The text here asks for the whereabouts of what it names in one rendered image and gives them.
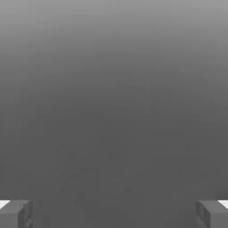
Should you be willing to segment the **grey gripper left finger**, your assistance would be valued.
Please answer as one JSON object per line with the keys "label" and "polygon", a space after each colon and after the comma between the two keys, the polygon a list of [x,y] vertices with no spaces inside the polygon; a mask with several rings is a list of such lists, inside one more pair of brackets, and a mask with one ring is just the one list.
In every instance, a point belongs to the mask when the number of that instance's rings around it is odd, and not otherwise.
{"label": "grey gripper left finger", "polygon": [[0,228],[33,228],[33,202],[0,200]]}

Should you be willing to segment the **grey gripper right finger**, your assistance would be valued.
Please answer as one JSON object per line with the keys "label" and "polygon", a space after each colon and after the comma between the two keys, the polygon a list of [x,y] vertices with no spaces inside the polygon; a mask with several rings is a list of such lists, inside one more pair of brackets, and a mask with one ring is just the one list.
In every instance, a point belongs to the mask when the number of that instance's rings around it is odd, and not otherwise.
{"label": "grey gripper right finger", "polygon": [[228,200],[197,200],[198,228],[228,228]]}

